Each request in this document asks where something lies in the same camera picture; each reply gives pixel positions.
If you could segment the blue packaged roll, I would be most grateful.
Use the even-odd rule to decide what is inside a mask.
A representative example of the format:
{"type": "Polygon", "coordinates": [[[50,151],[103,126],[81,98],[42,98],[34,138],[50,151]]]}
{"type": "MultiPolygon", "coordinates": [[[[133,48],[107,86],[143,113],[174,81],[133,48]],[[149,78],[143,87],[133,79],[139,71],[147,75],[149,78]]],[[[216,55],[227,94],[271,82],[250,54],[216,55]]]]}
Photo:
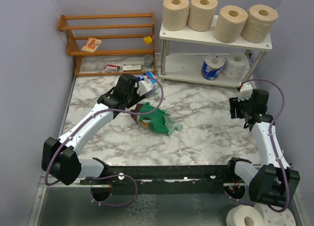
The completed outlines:
{"type": "Polygon", "coordinates": [[[157,83],[154,80],[154,75],[148,71],[137,77],[138,90],[137,94],[142,96],[157,88],[157,83]]]}
{"type": "Polygon", "coordinates": [[[202,77],[209,81],[217,79],[224,65],[225,60],[223,57],[216,54],[206,56],[201,70],[202,77]]]}

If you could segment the green brown roll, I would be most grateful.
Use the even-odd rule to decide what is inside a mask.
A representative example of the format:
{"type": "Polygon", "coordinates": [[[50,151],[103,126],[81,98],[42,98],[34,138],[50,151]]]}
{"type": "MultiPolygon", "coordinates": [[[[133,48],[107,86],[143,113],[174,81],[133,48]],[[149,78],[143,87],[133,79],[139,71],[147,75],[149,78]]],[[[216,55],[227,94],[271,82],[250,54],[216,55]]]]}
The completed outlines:
{"type": "Polygon", "coordinates": [[[172,135],[175,131],[180,131],[183,126],[176,124],[175,119],[167,110],[157,109],[147,115],[133,115],[132,119],[142,127],[158,134],[172,135]]]}

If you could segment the brown roll back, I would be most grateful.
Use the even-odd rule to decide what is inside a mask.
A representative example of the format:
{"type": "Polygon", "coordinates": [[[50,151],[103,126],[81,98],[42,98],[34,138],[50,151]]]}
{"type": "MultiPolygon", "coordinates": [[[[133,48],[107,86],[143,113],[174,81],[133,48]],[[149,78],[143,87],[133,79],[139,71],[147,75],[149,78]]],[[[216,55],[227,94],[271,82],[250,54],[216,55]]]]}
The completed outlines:
{"type": "Polygon", "coordinates": [[[214,38],[222,43],[237,41],[247,21],[248,13],[241,7],[227,5],[220,9],[214,29],[214,38]]]}

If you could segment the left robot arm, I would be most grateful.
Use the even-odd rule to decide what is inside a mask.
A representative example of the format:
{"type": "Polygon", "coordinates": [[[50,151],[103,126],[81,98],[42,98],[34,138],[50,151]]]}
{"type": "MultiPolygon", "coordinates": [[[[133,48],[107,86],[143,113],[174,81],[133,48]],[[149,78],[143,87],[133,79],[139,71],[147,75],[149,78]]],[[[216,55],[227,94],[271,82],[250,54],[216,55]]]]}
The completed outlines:
{"type": "Polygon", "coordinates": [[[42,170],[45,171],[45,184],[51,186],[49,176],[65,185],[72,184],[77,178],[91,177],[96,183],[108,180],[105,163],[92,158],[79,158],[79,154],[93,136],[119,113],[132,107],[145,98],[151,86],[147,78],[139,80],[136,76],[122,74],[115,87],[101,95],[92,110],[70,131],[44,142],[42,170]]]}

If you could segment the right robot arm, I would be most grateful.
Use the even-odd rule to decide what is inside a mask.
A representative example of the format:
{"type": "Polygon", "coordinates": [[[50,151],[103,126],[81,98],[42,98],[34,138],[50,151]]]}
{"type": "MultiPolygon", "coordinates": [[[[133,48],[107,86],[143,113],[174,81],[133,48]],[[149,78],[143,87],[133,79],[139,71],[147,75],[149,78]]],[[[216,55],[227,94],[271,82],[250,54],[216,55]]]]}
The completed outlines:
{"type": "Polygon", "coordinates": [[[300,181],[299,172],[292,170],[280,149],[274,118],[267,114],[269,93],[240,85],[238,97],[230,98],[231,118],[244,119],[257,142],[261,168],[249,160],[233,157],[227,164],[225,176],[230,182],[243,180],[249,186],[249,198],[266,204],[275,211],[285,210],[300,181]]]}

